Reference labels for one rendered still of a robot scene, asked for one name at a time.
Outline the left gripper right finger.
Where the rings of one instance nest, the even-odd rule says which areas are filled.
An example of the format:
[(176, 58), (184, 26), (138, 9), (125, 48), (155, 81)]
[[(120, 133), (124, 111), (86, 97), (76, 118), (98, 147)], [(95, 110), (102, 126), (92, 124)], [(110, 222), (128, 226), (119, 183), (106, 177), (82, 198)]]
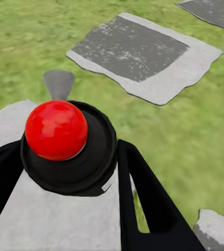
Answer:
[[(121, 251), (206, 251), (133, 144), (118, 140)], [(132, 176), (150, 233), (138, 230)]]

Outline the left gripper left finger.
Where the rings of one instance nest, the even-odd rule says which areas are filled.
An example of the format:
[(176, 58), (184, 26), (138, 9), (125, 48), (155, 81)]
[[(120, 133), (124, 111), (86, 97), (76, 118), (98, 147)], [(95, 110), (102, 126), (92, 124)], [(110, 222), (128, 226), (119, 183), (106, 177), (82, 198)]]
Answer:
[(18, 140), (0, 147), (0, 215), (24, 169), (20, 146)]

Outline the insectifuge atomizer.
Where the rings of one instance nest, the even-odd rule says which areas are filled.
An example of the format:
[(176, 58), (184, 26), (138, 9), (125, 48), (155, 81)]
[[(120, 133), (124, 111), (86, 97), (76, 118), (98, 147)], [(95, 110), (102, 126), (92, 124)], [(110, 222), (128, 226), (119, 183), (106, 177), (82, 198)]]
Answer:
[(67, 101), (74, 74), (53, 69), (42, 79), (52, 100), (35, 107), (26, 121), (20, 146), (25, 171), (49, 192), (79, 197), (104, 194), (118, 164), (115, 128), (96, 107)]

